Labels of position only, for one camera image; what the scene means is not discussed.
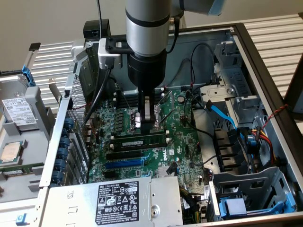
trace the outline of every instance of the screw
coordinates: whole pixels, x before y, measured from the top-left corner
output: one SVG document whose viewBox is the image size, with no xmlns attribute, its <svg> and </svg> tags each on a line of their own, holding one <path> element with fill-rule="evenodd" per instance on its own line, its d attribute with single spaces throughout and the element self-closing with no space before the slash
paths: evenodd
<svg viewBox="0 0 303 227">
<path fill-rule="evenodd" d="M 174 23 L 175 23 L 174 17 L 169 18 L 169 23 L 170 23 L 170 25 L 174 25 Z"/>
<path fill-rule="evenodd" d="M 226 90 L 227 94 L 232 95 L 234 93 L 234 90 L 230 87 Z"/>
</svg>

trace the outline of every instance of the power supply label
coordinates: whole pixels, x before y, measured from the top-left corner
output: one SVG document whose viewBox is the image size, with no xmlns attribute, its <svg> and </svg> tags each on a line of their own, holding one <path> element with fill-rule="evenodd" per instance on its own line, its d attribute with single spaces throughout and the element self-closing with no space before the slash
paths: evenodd
<svg viewBox="0 0 303 227">
<path fill-rule="evenodd" d="M 24 97 L 2 100 L 12 121 L 17 125 L 36 124 L 33 112 Z"/>
<path fill-rule="evenodd" d="M 139 221 L 139 182 L 99 186 L 96 224 Z"/>
</svg>

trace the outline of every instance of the hard drive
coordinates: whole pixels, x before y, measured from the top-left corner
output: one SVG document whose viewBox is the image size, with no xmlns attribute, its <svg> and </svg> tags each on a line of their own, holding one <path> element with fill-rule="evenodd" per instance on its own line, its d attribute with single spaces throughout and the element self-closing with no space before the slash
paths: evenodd
<svg viewBox="0 0 303 227">
<path fill-rule="evenodd" d="M 20 131 L 38 129 L 35 112 L 25 99 L 29 86 L 22 72 L 0 76 L 1 111 L 7 122 L 14 122 Z"/>
</svg>

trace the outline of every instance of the motherboard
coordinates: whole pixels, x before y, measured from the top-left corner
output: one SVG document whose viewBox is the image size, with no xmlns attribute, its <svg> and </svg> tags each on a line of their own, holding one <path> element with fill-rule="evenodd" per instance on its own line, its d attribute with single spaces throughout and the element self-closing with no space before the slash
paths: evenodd
<svg viewBox="0 0 303 227">
<path fill-rule="evenodd" d="M 201 153 L 196 149 L 197 132 L 184 122 L 184 100 L 185 92 L 180 90 L 172 90 L 169 96 L 164 97 L 159 104 L 159 117 L 167 118 L 149 135 L 143 136 L 138 128 L 140 122 L 136 108 L 119 109 L 110 100 L 103 102 L 90 120 L 92 162 L 89 183 L 177 175 L 181 187 L 189 192 L 203 193 L 203 170 L 193 165 L 189 158 L 189 152 L 192 152 L 196 162 L 202 161 Z M 185 111 L 190 112 L 190 104 L 186 105 Z M 100 133 L 99 141 L 94 136 L 96 132 Z M 142 163 L 127 166 L 124 161 L 129 160 L 131 165 L 137 160 L 132 157 L 139 157 Z M 176 171 L 168 175 L 170 166 L 175 166 Z"/>
</svg>

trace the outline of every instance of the gray wall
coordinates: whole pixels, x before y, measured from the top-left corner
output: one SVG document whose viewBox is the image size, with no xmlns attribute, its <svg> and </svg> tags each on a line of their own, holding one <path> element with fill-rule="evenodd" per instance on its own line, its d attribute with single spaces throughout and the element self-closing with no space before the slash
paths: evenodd
<svg viewBox="0 0 303 227">
<path fill-rule="evenodd" d="M 125 0 L 100 0 L 112 34 L 125 33 Z M 185 13 L 187 26 L 303 12 L 303 0 L 227 0 L 219 17 Z M 21 68 L 29 45 L 82 38 L 98 18 L 95 0 L 0 0 L 0 70 Z"/>
</svg>

